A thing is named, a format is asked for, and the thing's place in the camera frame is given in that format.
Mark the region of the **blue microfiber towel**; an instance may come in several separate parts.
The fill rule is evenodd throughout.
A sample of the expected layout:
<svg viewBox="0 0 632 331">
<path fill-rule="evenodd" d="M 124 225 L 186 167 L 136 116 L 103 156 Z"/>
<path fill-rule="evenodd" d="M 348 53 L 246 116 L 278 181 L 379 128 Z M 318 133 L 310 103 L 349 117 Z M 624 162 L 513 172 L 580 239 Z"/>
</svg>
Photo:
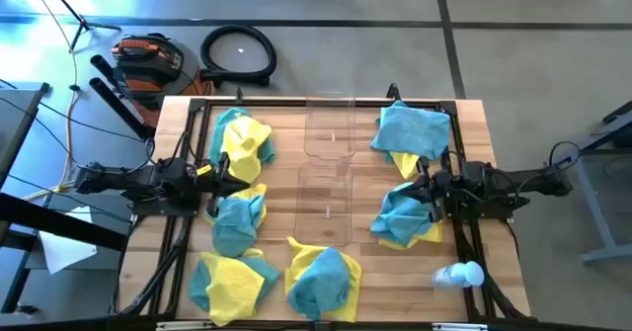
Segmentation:
<svg viewBox="0 0 632 331">
<path fill-rule="evenodd" d="M 220 113 L 214 123 L 210 141 L 208 159 L 211 164 L 217 165 L 220 160 L 220 148 L 223 143 L 223 133 L 225 127 L 239 117 L 250 117 L 251 114 L 244 108 L 231 108 Z M 276 151 L 272 141 L 267 138 L 258 149 L 258 158 L 262 163 L 272 164 L 276 159 Z"/>
<path fill-rule="evenodd" d="M 350 271 L 342 254 L 326 248 L 290 288 L 288 302 L 299 314 L 319 320 L 345 306 L 351 291 Z"/>
<path fill-rule="evenodd" d="M 212 226 L 214 249 L 225 257 L 239 257 L 257 239 L 257 231 L 265 218 L 265 198 L 220 198 Z"/>
<path fill-rule="evenodd" d="M 256 309 L 263 303 L 268 294 L 272 291 L 277 283 L 277 280 L 280 276 L 280 272 L 278 269 L 270 265 L 262 255 L 248 255 L 237 259 L 250 268 L 252 268 L 255 272 L 260 274 L 265 278 L 265 282 L 263 288 L 259 294 Z M 209 312 L 209 298 L 205 294 L 205 288 L 210 283 L 209 273 L 201 260 L 198 261 L 195 271 L 190 279 L 189 284 L 189 296 L 191 301 L 199 307 L 201 310 L 205 312 Z"/>
<path fill-rule="evenodd" d="M 411 108 L 398 100 L 380 109 L 369 147 L 437 160 L 448 147 L 450 123 L 448 114 Z"/>
<path fill-rule="evenodd" d="M 431 230 L 433 205 L 403 194 L 412 185 L 403 183 L 386 194 L 380 213 L 370 226 L 373 235 L 405 246 Z"/>
</svg>

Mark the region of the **black metal beam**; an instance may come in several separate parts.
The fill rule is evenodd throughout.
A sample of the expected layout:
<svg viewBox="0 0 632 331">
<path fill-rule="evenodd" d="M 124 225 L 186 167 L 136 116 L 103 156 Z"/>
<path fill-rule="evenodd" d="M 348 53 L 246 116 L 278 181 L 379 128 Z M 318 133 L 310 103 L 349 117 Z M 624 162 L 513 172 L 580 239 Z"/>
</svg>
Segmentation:
<svg viewBox="0 0 632 331">
<path fill-rule="evenodd" d="M 121 251 L 125 234 L 0 193 L 0 221 Z"/>
</svg>

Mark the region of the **black tripod stand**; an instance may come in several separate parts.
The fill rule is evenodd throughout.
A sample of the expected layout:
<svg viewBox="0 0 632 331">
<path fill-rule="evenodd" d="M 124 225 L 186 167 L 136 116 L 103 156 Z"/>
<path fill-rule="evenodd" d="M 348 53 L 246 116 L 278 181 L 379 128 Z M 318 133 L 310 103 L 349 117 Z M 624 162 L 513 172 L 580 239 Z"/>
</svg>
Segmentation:
<svg viewBox="0 0 632 331">
<path fill-rule="evenodd" d="M 118 31 L 118 32 L 121 31 L 121 27 L 119 26 L 89 22 L 83 16 L 79 15 L 66 0 L 60 0 L 60 1 L 78 23 L 78 29 L 75 33 L 73 41 L 70 43 L 70 47 L 69 47 L 70 53 L 74 52 L 75 46 L 83 33 L 90 32 L 94 29 L 107 29 L 107 30 Z"/>
</svg>

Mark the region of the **black vacuum tube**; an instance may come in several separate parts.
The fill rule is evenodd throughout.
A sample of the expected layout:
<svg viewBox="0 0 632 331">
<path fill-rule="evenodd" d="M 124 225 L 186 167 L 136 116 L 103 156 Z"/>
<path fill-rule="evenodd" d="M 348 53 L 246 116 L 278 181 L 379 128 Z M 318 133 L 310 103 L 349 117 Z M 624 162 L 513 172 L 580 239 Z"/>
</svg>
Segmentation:
<svg viewBox="0 0 632 331">
<path fill-rule="evenodd" d="M 115 87 L 117 93 L 121 95 L 126 94 L 126 91 L 121 86 L 120 75 L 100 54 L 93 55 L 90 59 L 90 63 Z"/>
<path fill-rule="evenodd" d="M 137 136 L 146 139 L 154 135 L 155 129 L 140 121 L 100 78 L 92 78 L 89 85 Z"/>
</svg>

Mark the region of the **white translucent plastic bottle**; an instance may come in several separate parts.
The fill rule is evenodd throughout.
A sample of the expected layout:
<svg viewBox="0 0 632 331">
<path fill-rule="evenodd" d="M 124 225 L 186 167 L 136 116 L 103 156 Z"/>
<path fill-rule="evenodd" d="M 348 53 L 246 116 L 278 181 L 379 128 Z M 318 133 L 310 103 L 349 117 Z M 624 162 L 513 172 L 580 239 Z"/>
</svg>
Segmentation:
<svg viewBox="0 0 632 331">
<path fill-rule="evenodd" d="M 474 262 L 455 263 L 434 272 L 432 283 L 438 288 L 470 288 L 484 283 L 482 267 Z"/>
</svg>

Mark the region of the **silver metal bracket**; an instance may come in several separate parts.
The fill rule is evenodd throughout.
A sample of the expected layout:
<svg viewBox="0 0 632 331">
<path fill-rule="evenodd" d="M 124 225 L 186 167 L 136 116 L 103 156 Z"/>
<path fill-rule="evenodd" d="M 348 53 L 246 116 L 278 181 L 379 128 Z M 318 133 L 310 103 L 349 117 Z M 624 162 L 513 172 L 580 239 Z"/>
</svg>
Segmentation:
<svg viewBox="0 0 632 331">
<path fill-rule="evenodd" d="M 485 324 L 438 322 L 432 324 L 433 331 L 489 331 Z"/>
<path fill-rule="evenodd" d="M 155 331 L 209 331 L 215 325 L 209 321 L 170 321 L 158 322 Z"/>
</svg>

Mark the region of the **orange black shop vacuum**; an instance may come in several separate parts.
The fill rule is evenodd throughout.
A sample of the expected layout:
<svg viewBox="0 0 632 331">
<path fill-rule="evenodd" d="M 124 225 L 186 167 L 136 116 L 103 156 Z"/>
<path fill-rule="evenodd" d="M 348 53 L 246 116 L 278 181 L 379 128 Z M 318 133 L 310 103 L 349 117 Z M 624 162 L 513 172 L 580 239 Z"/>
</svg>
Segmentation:
<svg viewBox="0 0 632 331">
<path fill-rule="evenodd" d="M 215 93 L 213 83 L 200 77 L 197 55 L 182 42 L 159 33 L 125 36 L 111 54 L 120 96 L 149 126 L 158 124 L 166 97 Z"/>
</svg>

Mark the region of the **clear plastic basket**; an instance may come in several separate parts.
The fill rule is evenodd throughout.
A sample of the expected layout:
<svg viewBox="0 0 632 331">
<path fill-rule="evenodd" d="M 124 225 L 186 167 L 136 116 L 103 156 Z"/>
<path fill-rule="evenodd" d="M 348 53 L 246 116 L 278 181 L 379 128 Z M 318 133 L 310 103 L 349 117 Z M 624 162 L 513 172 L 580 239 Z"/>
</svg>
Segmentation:
<svg viewBox="0 0 632 331">
<path fill-rule="evenodd" d="M 299 243 L 342 247 L 352 242 L 353 180 L 349 160 L 300 166 L 293 229 Z"/>
<path fill-rule="evenodd" d="M 354 97 L 308 97 L 304 151 L 321 160 L 346 159 L 356 153 Z"/>
</svg>

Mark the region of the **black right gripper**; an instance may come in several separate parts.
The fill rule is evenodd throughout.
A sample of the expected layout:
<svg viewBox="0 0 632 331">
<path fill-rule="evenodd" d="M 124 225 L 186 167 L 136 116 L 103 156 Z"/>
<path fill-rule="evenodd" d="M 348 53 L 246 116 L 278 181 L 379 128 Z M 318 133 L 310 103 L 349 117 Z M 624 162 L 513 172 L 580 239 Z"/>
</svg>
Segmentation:
<svg viewBox="0 0 632 331">
<path fill-rule="evenodd" d="M 430 173 L 430 160 L 421 156 L 417 161 L 417 170 L 422 179 L 420 187 L 422 202 L 430 204 L 431 222 L 440 222 L 445 218 L 455 217 L 458 208 L 458 200 L 455 195 L 456 176 L 452 171 L 452 164 L 448 155 L 439 158 L 439 168 Z M 414 182 L 405 182 L 397 187 L 398 195 L 419 201 L 417 191 L 419 187 Z"/>
</svg>

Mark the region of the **white paper sheet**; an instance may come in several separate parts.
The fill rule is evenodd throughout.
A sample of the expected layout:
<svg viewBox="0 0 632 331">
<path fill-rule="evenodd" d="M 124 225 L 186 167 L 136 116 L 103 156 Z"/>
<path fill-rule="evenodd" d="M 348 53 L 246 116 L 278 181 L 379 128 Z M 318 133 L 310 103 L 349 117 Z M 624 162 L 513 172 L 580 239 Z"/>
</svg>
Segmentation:
<svg viewBox="0 0 632 331">
<path fill-rule="evenodd" d="M 43 248 L 46 267 L 51 275 L 97 253 L 97 247 L 94 244 L 76 241 L 45 231 L 39 233 L 39 241 Z"/>
</svg>

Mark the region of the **black aluminium table frame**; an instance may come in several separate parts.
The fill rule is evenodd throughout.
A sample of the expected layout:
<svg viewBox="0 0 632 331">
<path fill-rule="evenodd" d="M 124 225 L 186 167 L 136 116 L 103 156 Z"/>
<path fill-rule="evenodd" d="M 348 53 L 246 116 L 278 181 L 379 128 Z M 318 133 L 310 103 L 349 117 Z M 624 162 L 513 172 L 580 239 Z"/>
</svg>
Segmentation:
<svg viewBox="0 0 632 331">
<path fill-rule="evenodd" d="M 212 105 L 211 130 L 216 116 L 229 107 L 246 108 L 257 121 L 273 128 L 276 149 L 274 164 L 265 166 L 260 176 L 269 187 L 266 193 L 268 216 L 259 232 L 256 248 L 262 249 L 269 263 L 282 270 L 289 266 L 292 251 L 285 237 L 293 234 L 294 214 L 297 203 L 298 171 L 308 161 L 303 149 L 307 115 L 306 97 L 244 97 L 237 104 L 235 98 L 167 97 L 163 106 L 155 140 L 156 154 L 170 156 L 182 129 L 186 126 L 191 100 L 206 99 Z M 353 257 L 362 266 L 357 322 L 327 321 L 334 331 L 362 329 L 409 329 L 430 330 L 431 322 L 468 321 L 465 294 L 472 291 L 475 306 L 484 313 L 482 292 L 476 290 L 437 289 L 431 287 L 429 278 L 435 269 L 457 262 L 457 247 L 453 224 L 444 222 L 443 240 L 440 243 L 420 242 L 407 251 L 395 251 L 377 244 L 369 236 L 370 219 L 377 215 L 383 196 L 401 183 L 401 175 L 393 165 L 384 161 L 383 154 L 368 148 L 370 138 L 376 132 L 375 118 L 381 106 L 392 104 L 392 99 L 356 99 L 355 139 L 357 151 L 352 156 L 352 242 L 342 246 L 342 252 Z M 420 105 L 422 109 L 455 109 L 458 150 L 468 160 L 484 160 L 496 164 L 486 113 L 481 100 L 410 99 L 407 105 Z M 192 231 L 182 265 L 182 284 L 176 290 L 175 313 L 166 316 L 149 314 L 149 306 L 143 306 L 140 316 L 153 321 L 143 329 L 154 330 L 158 322 L 208 321 L 207 313 L 197 308 L 188 297 L 189 278 L 201 251 L 211 250 L 210 226 L 202 221 L 201 211 L 192 222 Z M 131 234 L 119 276 L 118 310 L 131 305 L 157 269 L 167 217 L 146 217 Z M 522 314 L 531 316 L 514 239 L 505 222 L 495 219 L 479 221 L 482 249 L 486 265 L 504 296 Z M 266 298 L 257 315 L 222 327 L 293 329 L 309 328 L 309 321 L 294 311 L 286 302 L 283 277 Z"/>
</svg>

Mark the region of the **grey desk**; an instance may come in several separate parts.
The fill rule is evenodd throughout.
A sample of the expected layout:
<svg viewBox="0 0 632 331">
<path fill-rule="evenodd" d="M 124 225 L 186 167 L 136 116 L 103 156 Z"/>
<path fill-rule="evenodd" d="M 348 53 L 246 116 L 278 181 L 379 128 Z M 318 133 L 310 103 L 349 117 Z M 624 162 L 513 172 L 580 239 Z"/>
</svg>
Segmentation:
<svg viewBox="0 0 632 331">
<path fill-rule="evenodd" d="M 0 88 L 0 189 L 35 121 L 38 106 L 49 91 L 48 83 L 36 90 Z"/>
</svg>

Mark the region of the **grey metal cart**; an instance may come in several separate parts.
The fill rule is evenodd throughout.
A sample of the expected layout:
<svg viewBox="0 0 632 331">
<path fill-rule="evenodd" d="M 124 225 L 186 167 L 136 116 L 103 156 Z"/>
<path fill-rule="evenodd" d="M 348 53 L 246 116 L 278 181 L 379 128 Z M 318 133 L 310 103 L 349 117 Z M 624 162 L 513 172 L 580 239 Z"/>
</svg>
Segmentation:
<svg viewBox="0 0 632 331">
<path fill-rule="evenodd" d="M 600 239 L 581 259 L 632 257 L 632 100 L 607 114 L 580 147 L 575 171 Z"/>
</svg>

